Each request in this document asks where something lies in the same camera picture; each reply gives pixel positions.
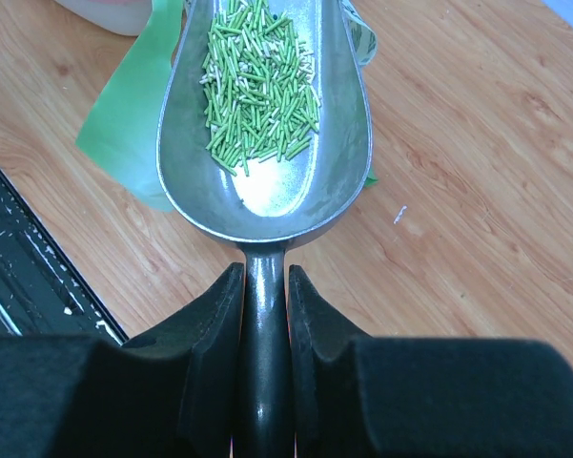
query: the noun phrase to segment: metal scoop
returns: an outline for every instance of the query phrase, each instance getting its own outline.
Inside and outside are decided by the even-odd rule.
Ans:
[[[250,161],[232,177],[204,149],[206,99],[199,85],[212,18],[228,0],[193,2],[168,86],[157,145],[163,187],[175,208],[246,256],[235,456],[293,456],[294,400],[284,292],[284,254],[326,232],[358,196],[371,163],[371,115],[338,0],[269,0],[316,58],[319,134],[291,161]]]

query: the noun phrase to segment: pile of green pellets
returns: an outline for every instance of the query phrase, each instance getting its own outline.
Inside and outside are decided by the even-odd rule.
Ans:
[[[319,129],[316,62],[293,21],[271,15],[267,0],[229,0],[212,21],[199,83],[212,158],[231,175],[248,162],[291,160]]]

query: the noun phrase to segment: wood grain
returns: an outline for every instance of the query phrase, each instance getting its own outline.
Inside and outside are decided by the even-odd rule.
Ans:
[[[287,261],[372,333],[539,338],[573,364],[573,31],[540,1],[357,7],[379,36],[380,181]],[[131,43],[48,0],[0,2],[0,166],[134,334],[241,256],[73,146]]]

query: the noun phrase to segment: scratched black surface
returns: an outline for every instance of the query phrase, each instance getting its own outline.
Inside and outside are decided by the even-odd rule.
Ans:
[[[0,334],[127,337],[0,171]]]

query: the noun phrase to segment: white container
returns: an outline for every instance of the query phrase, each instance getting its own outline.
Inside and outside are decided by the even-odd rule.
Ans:
[[[138,36],[151,17],[153,0],[55,0],[108,31]]]

